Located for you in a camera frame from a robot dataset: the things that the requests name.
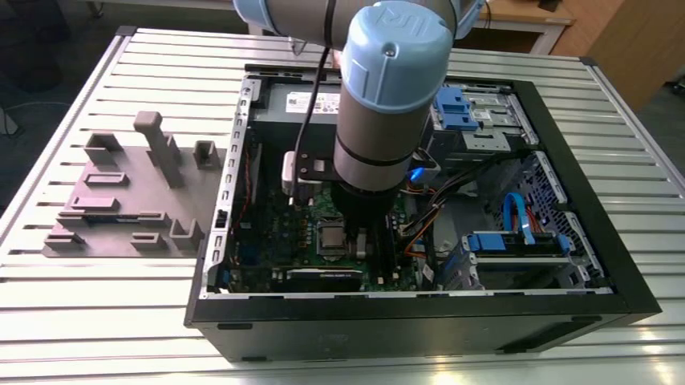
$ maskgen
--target blue latch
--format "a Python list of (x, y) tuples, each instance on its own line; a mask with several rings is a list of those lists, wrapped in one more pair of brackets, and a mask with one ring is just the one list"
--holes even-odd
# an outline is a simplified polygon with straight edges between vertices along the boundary
[(568, 255), (571, 253), (569, 237), (567, 237), (564, 234), (560, 234), (557, 236), (557, 241), (559, 241), (559, 247), (561, 247), (561, 250), (564, 251), (564, 255)]
[(443, 115), (445, 130), (476, 131), (479, 122), (472, 118), (472, 104), (464, 98), (461, 88), (443, 87), (436, 96), (436, 108)]
[(471, 234), (467, 236), (469, 249), (476, 252), (480, 250), (507, 250), (503, 234)]

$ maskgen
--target wooden cabinet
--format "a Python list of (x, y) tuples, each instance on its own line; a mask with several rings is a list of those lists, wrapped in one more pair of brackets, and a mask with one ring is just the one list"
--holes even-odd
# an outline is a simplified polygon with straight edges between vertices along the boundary
[(685, 64), (684, 0), (564, 0), (576, 16), (553, 55), (589, 56), (637, 111)]

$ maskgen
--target aluminum profile table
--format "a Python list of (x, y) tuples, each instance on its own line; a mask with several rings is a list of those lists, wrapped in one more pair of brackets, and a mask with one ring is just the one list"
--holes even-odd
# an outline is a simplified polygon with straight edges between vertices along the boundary
[(508, 383), (685, 378), (683, 177), (604, 74), (576, 58), (455, 51), (451, 75), (531, 80), (664, 313), (539, 355), (230, 364), (182, 325), (195, 259), (50, 259), (43, 240), (95, 132), (146, 145), (139, 110), (179, 146), (226, 148), (248, 63), (316, 66), (285, 38), (138, 29), (118, 35), (0, 220), (0, 379), (82, 383)]

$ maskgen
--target light blue joint cover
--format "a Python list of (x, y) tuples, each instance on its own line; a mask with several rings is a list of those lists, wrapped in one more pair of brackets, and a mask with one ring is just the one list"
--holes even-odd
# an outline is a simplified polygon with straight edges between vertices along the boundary
[(472, 28), (479, 21), (479, 15), (481, 14), (481, 9), (485, 6), (487, 0), (476, 0), (472, 5), (472, 9), (464, 10), (461, 8), (461, 0), (452, 0), (452, 5), (455, 6), (455, 10), (457, 12), (456, 20), (457, 20), (457, 33), (456, 40), (464, 39), (469, 32), (472, 32)]
[(280, 34), (269, 14), (268, 0), (234, 0), (234, 7), (246, 23)]
[(443, 86), (451, 49), (451, 29), (429, 8), (401, 1), (366, 6), (350, 23), (342, 52), (350, 95), (380, 113), (416, 110)]

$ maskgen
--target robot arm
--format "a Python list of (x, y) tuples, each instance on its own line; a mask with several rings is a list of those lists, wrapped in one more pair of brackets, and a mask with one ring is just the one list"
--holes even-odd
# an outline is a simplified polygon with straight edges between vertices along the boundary
[(332, 197), (356, 227), (392, 209), (445, 80), (453, 41), (472, 29), (484, 3), (236, 0), (249, 23), (342, 49), (333, 164), (344, 183), (334, 185)]
[[(432, 10), (455, 39), (472, 30), (485, 0), (404, 0)], [(234, 0), (244, 20), (282, 36), (342, 50), (356, 14), (378, 0)]]

